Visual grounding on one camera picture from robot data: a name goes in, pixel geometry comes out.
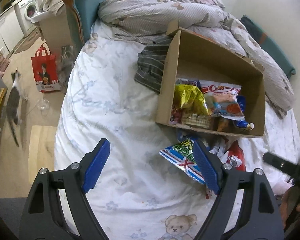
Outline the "washing machine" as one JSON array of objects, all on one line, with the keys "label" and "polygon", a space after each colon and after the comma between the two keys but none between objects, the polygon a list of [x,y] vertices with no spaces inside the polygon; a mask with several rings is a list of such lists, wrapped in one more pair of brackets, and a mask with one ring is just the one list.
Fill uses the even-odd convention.
[{"label": "washing machine", "polygon": [[29,36],[30,33],[35,29],[35,26],[31,20],[38,12],[38,1],[17,0],[13,7],[24,37]]}]

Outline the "striped dark cloth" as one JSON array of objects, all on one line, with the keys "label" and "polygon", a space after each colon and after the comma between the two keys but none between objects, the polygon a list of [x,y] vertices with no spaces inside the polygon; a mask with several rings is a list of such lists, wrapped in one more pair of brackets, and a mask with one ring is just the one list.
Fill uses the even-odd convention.
[{"label": "striped dark cloth", "polygon": [[157,94],[160,94],[165,59],[172,39],[169,36],[157,38],[138,53],[134,80]]}]

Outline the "union jack snack bag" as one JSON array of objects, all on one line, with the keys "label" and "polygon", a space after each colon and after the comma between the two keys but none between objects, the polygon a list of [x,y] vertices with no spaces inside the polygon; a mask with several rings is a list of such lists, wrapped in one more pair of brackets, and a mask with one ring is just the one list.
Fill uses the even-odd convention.
[{"label": "union jack snack bag", "polygon": [[193,156],[193,146],[196,140],[195,137],[185,137],[183,141],[162,149],[159,154],[194,181],[205,185],[204,177]]}]

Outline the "yellow chips bag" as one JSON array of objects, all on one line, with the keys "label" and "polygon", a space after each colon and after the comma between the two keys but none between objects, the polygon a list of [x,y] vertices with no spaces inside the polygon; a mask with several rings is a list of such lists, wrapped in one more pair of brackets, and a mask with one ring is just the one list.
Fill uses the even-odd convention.
[{"label": "yellow chips bag", "polygon": [[197,86],[175,85],[173,104],[177,109],[183,109],[189,113],[205,116],[212,114],[203,93]]}]

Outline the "beige wafer snack pack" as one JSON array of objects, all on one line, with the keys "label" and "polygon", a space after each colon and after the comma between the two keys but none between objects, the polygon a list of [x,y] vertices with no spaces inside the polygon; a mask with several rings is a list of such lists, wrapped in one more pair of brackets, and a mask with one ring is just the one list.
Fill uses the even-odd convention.
[{"label": "beige wafer snack pack", "polygon": [[181,124],[203,129],[213,129],[215,119],[207,115],[184,113],[181,117]]}]

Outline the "white floral bed sheet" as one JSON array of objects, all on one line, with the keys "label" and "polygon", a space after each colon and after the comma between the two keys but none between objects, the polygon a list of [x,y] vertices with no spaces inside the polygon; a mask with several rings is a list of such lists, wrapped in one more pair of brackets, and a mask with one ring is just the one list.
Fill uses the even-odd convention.
[{"label": "white floral bed sheet", "polygon": [[58,123],[55,168],[80,161],[106,138],[110,156],[89,204],[110,239],[171,239],[166,219],[191,220],[178,239],[194,239],[214,197],[160,155],[177,142],[155,123],[158,95],[134,80],[141,43],[117,39],[96,21],[70,74]]}]

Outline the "cat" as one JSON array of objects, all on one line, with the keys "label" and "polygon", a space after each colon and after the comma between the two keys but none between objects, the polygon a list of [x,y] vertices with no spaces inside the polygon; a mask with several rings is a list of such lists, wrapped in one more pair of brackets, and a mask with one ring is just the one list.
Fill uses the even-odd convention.
[{"label": "cat", "polygon": [[23,93],[21,89],[21,73],[16,69],[15,72],[11,73],[12,78],[12,88],[7,99],[6,105],[6,118],[8,125],[10,127],[13,140],[17,147],[19,147],[19,142],[15,133],[15,126],[22,123],[19,113],[19,103],[21,100],[27,101],[28,97]]}]

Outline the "red shopping bag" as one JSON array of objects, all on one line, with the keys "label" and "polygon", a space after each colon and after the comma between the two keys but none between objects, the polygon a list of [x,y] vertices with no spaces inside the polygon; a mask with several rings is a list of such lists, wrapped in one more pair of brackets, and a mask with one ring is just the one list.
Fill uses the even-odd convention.
[{"label": "red shopping bag", "polygon": [[43,42],[31,57],[31,63],[38,92],[50,93],[61,90],[57,76],[56,56],[50,53],[46,42]]}]

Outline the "teal cushion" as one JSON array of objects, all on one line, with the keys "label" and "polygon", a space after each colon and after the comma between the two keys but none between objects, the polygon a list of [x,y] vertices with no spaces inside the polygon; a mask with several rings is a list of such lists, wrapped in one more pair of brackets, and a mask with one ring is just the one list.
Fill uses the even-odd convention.
[{"label": "teal cushion", "polygon": [[62,0],[70,37],[76,53],[79,53],[90,37],[90,30],[97,19],[100,3],[104,0]]}]

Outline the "cardboard box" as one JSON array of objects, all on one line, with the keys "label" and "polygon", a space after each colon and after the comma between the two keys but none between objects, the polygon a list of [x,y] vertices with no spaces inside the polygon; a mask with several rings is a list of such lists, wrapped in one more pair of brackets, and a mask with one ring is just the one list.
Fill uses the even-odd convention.
[{"label": "cardboard box", "polygon": [[172,21],[156,122],[188,131],[262,137],[263,72],[202,35]]}]

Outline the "light blue snack bag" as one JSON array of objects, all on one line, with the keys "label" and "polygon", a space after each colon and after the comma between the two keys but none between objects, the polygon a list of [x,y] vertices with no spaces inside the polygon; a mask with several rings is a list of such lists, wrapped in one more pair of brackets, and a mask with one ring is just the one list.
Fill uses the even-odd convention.
[{"label": "light blue snack bag", "polygon": [[211,116],[221,116],[236,120],[241,116],[237,96],[241,86],[232,83],[200,80],[200,88],[206,103],[211,110]]}]

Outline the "beige checkered quilt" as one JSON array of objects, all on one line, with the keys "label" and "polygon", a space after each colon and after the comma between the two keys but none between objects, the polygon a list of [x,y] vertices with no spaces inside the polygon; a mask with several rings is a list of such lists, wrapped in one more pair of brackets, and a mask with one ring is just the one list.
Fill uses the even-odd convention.
[{"label": "beige checkered quilt", "polygon": [[285,114],[293,107],[290,81],[275,60],[248,33],[243,23],[224,10],[221,0],[104,0],[99,19],[116,38],[148,44],[162,37],[170,22],[206,36],[264,67],[264,87],[273,108]]}]

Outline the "pink cartoon snack bag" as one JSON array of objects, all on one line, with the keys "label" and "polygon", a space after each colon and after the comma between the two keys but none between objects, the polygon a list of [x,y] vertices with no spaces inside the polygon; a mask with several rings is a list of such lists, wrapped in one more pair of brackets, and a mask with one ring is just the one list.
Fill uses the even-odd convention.
[{"label": "pink cartoon snack bag", "polygon": [[170,124],[172,124],[172,125],[180,124],[182,115],[183,115],[183,109],[180,109],[175,105],[172,105],[171,115],[170,115]]}]

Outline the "red snack bag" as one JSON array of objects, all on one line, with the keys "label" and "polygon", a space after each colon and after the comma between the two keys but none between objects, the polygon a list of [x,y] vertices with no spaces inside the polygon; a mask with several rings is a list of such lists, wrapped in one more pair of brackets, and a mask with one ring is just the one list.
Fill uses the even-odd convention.
[{"label": "red snack bag", "polygon": [[230,148],[221,156],[222,163],[228,163],[236,170],[246,171],[244,152],[238,141],[234,141]]}]

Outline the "teal pillow by wall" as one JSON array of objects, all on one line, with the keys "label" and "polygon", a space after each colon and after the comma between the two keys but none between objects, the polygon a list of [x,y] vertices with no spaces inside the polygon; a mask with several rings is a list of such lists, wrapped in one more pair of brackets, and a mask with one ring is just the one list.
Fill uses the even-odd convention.
[{"label": "teal pillow by wall", "polygon": [[286,57],[283,50],[277,43],[270,38],[261,27],[254,23],[247,15],[243,15],[240,19],[245,26],[250,36],[265,50],[283,70],[285,75],[290,79],[296,74],[296,69],[293,67],[289,59]]}]

